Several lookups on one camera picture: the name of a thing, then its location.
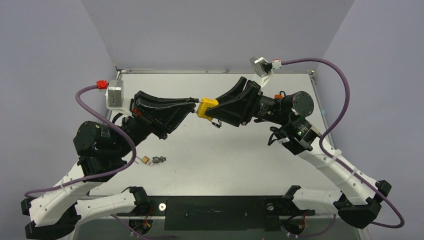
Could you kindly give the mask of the yellow padlock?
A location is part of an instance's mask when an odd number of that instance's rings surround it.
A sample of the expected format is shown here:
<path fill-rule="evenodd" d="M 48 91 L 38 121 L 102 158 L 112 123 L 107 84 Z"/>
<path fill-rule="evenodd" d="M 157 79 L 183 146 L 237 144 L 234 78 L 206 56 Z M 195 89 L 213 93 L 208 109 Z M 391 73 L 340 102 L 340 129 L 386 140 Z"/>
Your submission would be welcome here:
<path fill-rule="evenodd" d="M 216 99 L 204 97 L 199 102 L 199 105 L 198 105 L 198 108 L 197 108 L 197 111 L 196 111 L 196 115 L 199 118 L 206 119 L 206 120 L 211 122 L 214 118 L 211 117 L 211 116 L 207 116 L 206 111 L 210 108 L 217 106 L 218 104 L 219 104 L 219 102 Z"/>

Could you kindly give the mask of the silver keys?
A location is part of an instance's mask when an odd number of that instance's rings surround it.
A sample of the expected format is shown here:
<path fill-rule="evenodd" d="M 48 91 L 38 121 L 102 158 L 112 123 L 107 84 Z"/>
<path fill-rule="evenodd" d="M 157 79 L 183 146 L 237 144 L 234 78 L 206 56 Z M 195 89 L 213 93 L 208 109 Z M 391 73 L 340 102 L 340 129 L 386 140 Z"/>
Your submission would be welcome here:
<path fill-rule="evenodd" d="M 217 129 L 220 129 L 222 127 L 222 121 L 221 120 L 217 120 L 217 121 L 212 121 L 211 124 L 216 127 Z"/>

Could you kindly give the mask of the orange padlock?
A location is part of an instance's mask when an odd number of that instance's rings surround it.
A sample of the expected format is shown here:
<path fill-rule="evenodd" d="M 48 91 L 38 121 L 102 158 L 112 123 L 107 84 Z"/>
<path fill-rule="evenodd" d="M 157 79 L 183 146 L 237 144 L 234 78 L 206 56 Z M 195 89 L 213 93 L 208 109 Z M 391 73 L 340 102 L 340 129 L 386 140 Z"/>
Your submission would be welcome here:
<path fill-rule="evenodd" d="M 286 96 L 286 93 L 281 90 L 278 94 L 274 95 L 274 99 L 276 100 L 283 99 L 285 96 Z"/>

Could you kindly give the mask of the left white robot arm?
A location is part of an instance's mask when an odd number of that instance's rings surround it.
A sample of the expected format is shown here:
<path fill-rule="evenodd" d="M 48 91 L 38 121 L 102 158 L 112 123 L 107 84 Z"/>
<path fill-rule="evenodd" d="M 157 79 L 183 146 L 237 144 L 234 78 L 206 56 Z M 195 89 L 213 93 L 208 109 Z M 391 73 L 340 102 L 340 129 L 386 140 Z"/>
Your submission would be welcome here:
<path fill-rule="evenodd" d="M 143 215 L 152 209 L 145 189 L 126 187 L 121 193 L 85 200 L 92 189 L 108 182 L 130 167 L 138 144 L 155 135 L 164 140 L 185 117 L 193 113 L 197 98 L 160 98 L 139 91 L 132 98 L 107 92 L 106 106 L 123 115 L 121 125 L 104 116 L 83 122 L 73 139 L 78 155 L 71 170 L 53 187 L 25 194 L 21 202 L 30 217 L 25 235 L 31 240 L 57 240 L 76 227 L 99 218 L 130 214 Z"/>

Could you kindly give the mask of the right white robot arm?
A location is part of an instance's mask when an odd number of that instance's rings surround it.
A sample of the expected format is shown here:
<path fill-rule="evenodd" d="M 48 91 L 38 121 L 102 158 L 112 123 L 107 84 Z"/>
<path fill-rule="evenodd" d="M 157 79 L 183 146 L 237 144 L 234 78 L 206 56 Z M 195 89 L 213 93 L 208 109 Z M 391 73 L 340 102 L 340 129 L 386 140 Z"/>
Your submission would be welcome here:
<path fill-rule="evenodd" d="M 385 180 L 366 176 L 340 150 L 332 148 L 307 120 L 313 111 L 313 98 L 305 91 L 290 95 L 281 91 L 268 97 L 257 83 L 241 77 L 225 94 L 203 99 L 198 114 L 235 127 L 250 121 L 273 123 L 268 144 L 279 142 L 337 187 L 336 191 L 322 191 L 293 185 L 282 198 L 283 209 L 289 214 L 335 214 L 350 226 L 363 229 L 377 218 L 392 187 Z"/>

